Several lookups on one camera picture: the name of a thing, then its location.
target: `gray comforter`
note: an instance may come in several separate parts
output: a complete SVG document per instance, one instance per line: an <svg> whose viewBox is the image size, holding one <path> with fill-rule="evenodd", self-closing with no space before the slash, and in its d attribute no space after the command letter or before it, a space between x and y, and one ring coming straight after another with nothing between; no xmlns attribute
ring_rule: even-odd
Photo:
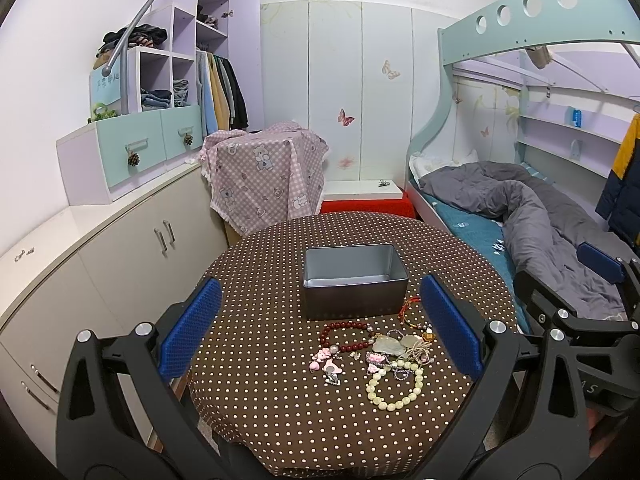
<svg viewBox="0 0 640 480"><path fill-rule="evenodd" d="M625 261L634 257L631 249L523 167L478 162L441 168L422 177L420 188L449 205L501 219L516 270L526 269L545 282L580 317L606 319L624 312L616 287L579 263L575 248L589 242Z"/></svg>

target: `beige butterfly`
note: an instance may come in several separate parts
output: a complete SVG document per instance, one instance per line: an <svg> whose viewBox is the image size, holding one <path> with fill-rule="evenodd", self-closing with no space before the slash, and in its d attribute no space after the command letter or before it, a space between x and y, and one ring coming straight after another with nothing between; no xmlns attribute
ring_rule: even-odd
<svg viewBox="0 0 640 480"><path fill-rule="evenodd" d="M400 75L400 73L397 72L396 70L391 70L391 65L390 65L388 59L385 59L385 63L382 66L382 73L383 74L387 74L387 77L389 79L395 79L396 77L398 77Z"/></svg>

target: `round table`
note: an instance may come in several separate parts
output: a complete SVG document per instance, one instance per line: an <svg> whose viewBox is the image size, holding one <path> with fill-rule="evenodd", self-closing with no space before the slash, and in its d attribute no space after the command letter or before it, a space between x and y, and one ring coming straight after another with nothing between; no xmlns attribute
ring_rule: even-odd
<svg viewBox="0 0 640 480"><path fill-rule="evenodd" d="M471 386L437 333L435 362L424 369L422 393L395 412L382 412L367 399L365 351L360 359L342 354L340 386L326 385L321 371L309 370L324 321L300 315L305 249L379 243L396 245L409 274L407 297L418 294L423 276L436 272L485 319L501 319L516 330L511 296L494 268L464 242L423 222L340 212L290 220L244 238L206 273L222 284L223 304L194 356L191 396L217 434L247 446L274 475L409 471L437 441ZM414 306L408 318L424 320L424 310ZM376 332L417 334L396 315L359 320ZM339 344L351 344L362 332L335 330L332 340L337 337ZM383 395L396 398L413 388L412 378L399 382L387 374L380 387Z"/></svg>

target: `metal railing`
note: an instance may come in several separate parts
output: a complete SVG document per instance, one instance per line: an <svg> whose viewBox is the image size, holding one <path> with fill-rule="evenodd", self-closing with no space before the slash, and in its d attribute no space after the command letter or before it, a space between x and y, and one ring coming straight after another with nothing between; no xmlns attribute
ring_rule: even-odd
<svg viewBox="0 0 640 480"><path fill-rule="evenodd" d="M102 76L108 77L111 75L111 71L113 70L113 65L116 63L118 58L120 58L120 113L122 115L129 114L129 91L127 89L127 79L129 78L129 67L127 62L127 48L129 46L129 37L134 28L138 26L138 23L145 15L145 13L151 7L151 4L155 0L147 0L142 8L136 14L136 17L133 18L133 21L127 27L127 30L124 31L124 34L120 38L120 41L113 49L113 53L111 54L110 60L102 69Z"/></svg>

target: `purple cabinet door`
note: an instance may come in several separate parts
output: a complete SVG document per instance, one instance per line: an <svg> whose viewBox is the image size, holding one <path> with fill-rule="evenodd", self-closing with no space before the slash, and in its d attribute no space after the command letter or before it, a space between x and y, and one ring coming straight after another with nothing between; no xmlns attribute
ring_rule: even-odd
<svg viewBox="0 0 640 480"><path fill-rule="evenodd" d="M260 0L229 0L228 59L246 104L249 131L264 129L262 59L260 58Z"/></svg>

